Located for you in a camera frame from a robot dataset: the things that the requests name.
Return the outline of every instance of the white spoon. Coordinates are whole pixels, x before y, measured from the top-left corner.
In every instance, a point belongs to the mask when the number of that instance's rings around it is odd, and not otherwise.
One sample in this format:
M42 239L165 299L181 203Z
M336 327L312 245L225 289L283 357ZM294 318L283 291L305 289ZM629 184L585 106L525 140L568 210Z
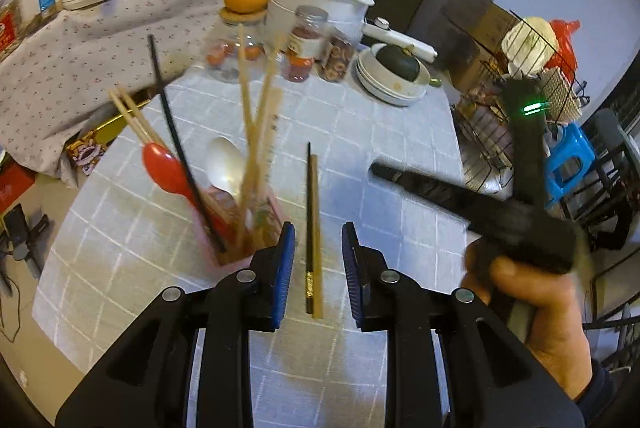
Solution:
M244 155L226 137L215 137L207 148L207 179L216 188L229 192L234 199L240 195L244 177Z

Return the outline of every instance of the table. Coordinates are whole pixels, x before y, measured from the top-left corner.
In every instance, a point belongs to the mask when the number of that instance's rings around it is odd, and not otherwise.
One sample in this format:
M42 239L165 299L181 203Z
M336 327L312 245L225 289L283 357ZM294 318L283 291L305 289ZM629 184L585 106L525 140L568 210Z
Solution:
M462 180L447 98L429 87L419 104L392 107L367 94L351 75L341 84L315 76L303 84L278 84L285 97L271 185L295 225L298 246L282 327L275 334L251 333L255 424L382 426L386 336L355 328L340 228L353 221L363 245L382 251L389 267L421 286L447 293L457 286L465 224L367 176L370 162L386 157ZM252 82L252 102L260 89L261 82ZM213 137L224 135L246 150L239 87L191 70L168 94L194 176L205 183L206 148ZM144 113L170 144L158 98ZM303 299L308 141L320 166L321 321L306 315ZM83 372L162 289L204 289L229 271L201 255L193 218L185 199L149 179L140 145L126 129L62 224L33 305L38 325ZM191 407L195 398L192 386Z

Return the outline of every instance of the wooden chopstick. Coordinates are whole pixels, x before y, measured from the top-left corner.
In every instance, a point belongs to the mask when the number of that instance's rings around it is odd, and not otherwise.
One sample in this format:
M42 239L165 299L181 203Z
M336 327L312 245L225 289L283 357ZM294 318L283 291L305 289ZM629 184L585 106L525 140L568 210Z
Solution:
M279 87L271 89L269 100L266 107L266 119L264 138L259 145L258 155L258 182L257 182L257 200L263 202L267 197L267 188L271 176L271 163L273 162L273 144L275 143L276 133L278 132L278 113L280 105L284 98L284 91Z
M314 218L313 218L313 170L311 165L311 143L306 144L306 313L314 313Z
M129 114L129 111L127 110L127 108L120 101L117 91L115 89L109 89L109 96L111 97L111 100L116 106L116 109L118 110L118 112L120 112L122 117L129 124L129 127L131 127L131 129L136 133L136 136L142 142L142 144L146 145L147 143L151 143L152 142L151 135L149 135L149 133L145 131L145 129L142 127L142 124L140 124L139 121L134 119Z
M257 248L266 247L264 244L265 227L267 226L266 215L268 214L268 188L270 179L271 163L273 161L273 144L278 131L278 110L282 103L284 92L279 87L271 89L267 102L264 137L259 145L257 160L257 183L255 190L254 207L251 209L253 217L253 237L254 245Z
M314 311L312 317L322 319L322 252L320 251L320 201L318 196L318 156L311 156L312 251L314 254Z
M251 145L254 134L254 121L251 116L251 95L249 94L249 80L246 72L246 49L244 44L244 26L238 24L238 38L240 49L238 51L238 79L240 81L240 94L242 96L242 118L244 118L244 135L246 144Z
M306 144L306 313L322 319L322 254L320 251L320 207L318 157Z
M145 116L142 114L142 112L140 112L140 109L138 109L138 106L136 105L136 103L133 101L131 96L129 96L129 94L127 93L127 90L120 85L116 85L116 89L120 93L120 96L122 97L124 102L127 104L127 107L131 110L131 113L133 114L133 116L138 119L138 121L140 122L140 125L142 125L142 128L145 129L146 133L149 136L151 136L151 140L154 143L157 143L158 145L160 145L161 147L166 148L166 150L169 150L165 142L162 140L162 137L160 137L160 134L158 134L154 130L154 128L151 126L151 124L148 121L146 121Z
M246 160L244 178L242 179L242 185L240 187L240 206L238 207L238 225L236 228L236 249L242 248L242 240L244 239L244 232L246 230L246 211L248 209L249 199L255 190L255 183L257 182L258 145L260 144L264 130L264 117L266 114L267 100L271 89L271 81L273 80L277 69L276 56L280 52L280 48L283 44L284 35L278 39L278 43L269 55L267 62L267 75L265 76L262 84L260 103L258 104L257 117L254 123L254 132L252 133L252 141L249 144L249 156Z

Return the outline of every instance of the black device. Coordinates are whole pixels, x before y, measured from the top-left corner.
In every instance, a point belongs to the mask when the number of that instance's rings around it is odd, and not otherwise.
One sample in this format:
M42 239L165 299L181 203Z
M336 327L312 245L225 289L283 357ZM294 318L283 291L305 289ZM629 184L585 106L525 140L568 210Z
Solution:
M56 428L186 425L196 338L202 350L197 425L253 426L249 330L273 332L284 316L295 250L286 222L277 246L212 289L162 291L65 401Z
M575 403L468 289L428 291L386 266L342 227L351 313L363 332L387 331L385 428L442 426L431 329L440 336L456 428L582 428Z
M373 163L373 176L402 187L446 211L468 220L469 230L487 242L476 256L477 273L491 289L488 268L499 254L527 262L552 273L568 273L580 250L587 250L580 228L546 213L544 180L545 102L529 79L511 80L502 91L513 137L513 195L506 201L413 170ZM535 309L492 293L490 309L525 342Z
M22 206L18 204L6 213L2 219L9 241L14 245L14 250L22 243L26 245L29 240L29 225L24 216Z
M22 206L18 204L6 213L2 221L4 222L6 239L12 245L11 251L6 254L11 255L17 262L24 261L29 267L33 278L39 279L42 268L34 257L33 250L40 235L49 226L49 217L44 214L38 223L30 229L27 218L22 211ZM4 277L2 279L9 288L7 294L11 296L11 286L8 285Z

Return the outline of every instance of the red plastic bag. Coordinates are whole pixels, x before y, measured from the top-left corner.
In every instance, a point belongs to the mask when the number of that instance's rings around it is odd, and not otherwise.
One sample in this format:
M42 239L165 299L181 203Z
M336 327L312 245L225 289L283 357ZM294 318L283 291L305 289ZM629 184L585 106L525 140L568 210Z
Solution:
M575 72L578 69L578 61L575 59L574 47L571 45L571 36L580 29L580 20L566 22L564 20L552 20L551 28L556 34L560 50L551 57L545 67L559 67L564 76L570 81L575 80Z

